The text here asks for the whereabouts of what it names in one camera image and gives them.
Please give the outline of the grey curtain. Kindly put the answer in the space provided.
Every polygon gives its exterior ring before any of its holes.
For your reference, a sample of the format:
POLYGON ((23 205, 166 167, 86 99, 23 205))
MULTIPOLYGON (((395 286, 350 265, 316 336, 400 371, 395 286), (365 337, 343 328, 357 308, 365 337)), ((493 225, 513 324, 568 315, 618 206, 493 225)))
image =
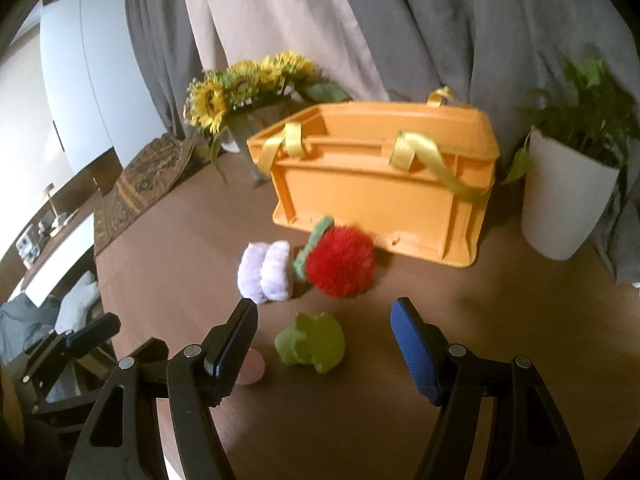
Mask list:
MULTIPOLYGON (((525 124, 516 112, 533 88, 561 84, 561 55, 602 55, 637 99, 639 47, 611 0, 348 0, 390 98, 422 101, 447 86, 484 110, 503 154, 525 124)), ((184 0, 126 0, 143 80, 165 127, 183 118, 186 87, 203 75, 184 0)))

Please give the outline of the white knotted plush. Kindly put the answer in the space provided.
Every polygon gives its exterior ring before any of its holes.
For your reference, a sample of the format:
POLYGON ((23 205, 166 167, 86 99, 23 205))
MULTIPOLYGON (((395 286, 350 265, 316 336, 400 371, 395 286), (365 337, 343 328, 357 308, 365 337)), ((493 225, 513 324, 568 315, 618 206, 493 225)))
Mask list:
POLYGON ((236 272, 241 297, 255 304, 289 300, 293 296, 292 261, 292 246, 286 240, 248 244, 236 272))

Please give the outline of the white plant pot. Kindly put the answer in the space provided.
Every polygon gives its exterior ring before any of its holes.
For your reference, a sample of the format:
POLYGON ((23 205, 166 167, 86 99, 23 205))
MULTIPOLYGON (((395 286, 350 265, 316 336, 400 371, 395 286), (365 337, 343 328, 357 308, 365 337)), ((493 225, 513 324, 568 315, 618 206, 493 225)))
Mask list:
POLYGON ((543 136, 528 138, 521 229, 544 257, 564 261, 585 243, 610 201, 620 170, 543 136))

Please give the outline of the patterned brown cloth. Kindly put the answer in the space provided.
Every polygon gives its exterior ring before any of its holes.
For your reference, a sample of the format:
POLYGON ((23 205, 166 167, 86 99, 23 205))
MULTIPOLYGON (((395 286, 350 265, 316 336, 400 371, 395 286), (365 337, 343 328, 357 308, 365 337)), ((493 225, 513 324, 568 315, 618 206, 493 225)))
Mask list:
POLYGON ((165 133, 146 144, 94 210, 94 255, 97 257, 142 214, 208 164, 208 144, 201 136, 180 140, 165 133))

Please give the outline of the green potted plant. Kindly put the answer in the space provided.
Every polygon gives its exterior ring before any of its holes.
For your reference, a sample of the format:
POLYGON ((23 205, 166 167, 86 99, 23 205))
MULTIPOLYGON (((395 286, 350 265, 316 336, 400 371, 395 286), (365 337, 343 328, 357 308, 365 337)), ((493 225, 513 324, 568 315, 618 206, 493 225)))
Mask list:
POLYGON ((603 58, 575 62, 561 55, 564 82, 553 90, 533 88, 515 110, 547 139, 620 169, 639 137, 636 100, 608 70, 603 58))

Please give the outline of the beige curtain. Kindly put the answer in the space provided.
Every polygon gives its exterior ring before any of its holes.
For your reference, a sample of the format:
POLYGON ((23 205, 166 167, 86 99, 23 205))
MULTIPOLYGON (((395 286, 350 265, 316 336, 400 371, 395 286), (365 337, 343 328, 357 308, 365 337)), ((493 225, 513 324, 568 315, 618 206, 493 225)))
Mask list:
POLYGON ((357 101, 390 96, 348 0, 184 0, 202 66, 292 51, 357 101))

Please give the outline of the orange plastic crate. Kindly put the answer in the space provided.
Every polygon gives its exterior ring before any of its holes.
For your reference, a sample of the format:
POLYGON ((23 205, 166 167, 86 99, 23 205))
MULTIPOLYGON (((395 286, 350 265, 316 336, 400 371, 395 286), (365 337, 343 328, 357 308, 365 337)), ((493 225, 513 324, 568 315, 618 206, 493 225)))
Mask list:
POLYGON ((395 254, 476 260, 500 150, 487 115, 449 89, 424 103, 318 104, 246 145, 276 191, 279 226, 309 232, 331 216, 395 254))

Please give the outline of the red pompom apple toy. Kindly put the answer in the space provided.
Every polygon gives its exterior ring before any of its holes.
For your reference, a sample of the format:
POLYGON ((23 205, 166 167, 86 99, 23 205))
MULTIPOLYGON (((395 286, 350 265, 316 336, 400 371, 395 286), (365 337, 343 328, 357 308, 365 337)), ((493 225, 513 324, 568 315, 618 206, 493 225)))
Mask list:
POLYGON ((293 260, 296 281, 334 298, 363 294, 371 287, 375 272, 372 238, 354 226, 338 226, 331 216, 314 225, 293 260))

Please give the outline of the green frog plush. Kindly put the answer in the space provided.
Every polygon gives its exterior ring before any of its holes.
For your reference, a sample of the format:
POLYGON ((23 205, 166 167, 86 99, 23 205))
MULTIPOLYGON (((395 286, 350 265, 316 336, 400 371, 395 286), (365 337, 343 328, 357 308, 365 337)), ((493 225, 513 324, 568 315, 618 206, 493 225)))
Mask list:
POLYGON ((332 314, 298 312, 294 322, 274 338, 274 346, 285 365, 312 366, 317 373, 326 374, 343 361, 346 339, 332 314))

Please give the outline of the sunflower bouquet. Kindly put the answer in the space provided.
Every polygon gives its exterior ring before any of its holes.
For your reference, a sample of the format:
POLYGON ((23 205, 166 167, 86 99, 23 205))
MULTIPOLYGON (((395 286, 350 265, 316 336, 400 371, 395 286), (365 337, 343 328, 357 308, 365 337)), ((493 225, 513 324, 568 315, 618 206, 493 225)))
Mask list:
POLYGON ((343 103, 352 97, 322 74, 319 65, 294 51, 267 55, 260 61, 236 62, 224 70, 204 70, 186 87, 183 118, 205 136, 209 159, 219 166, 222 138, 233 119, 270 105, 306 102, 343 103))

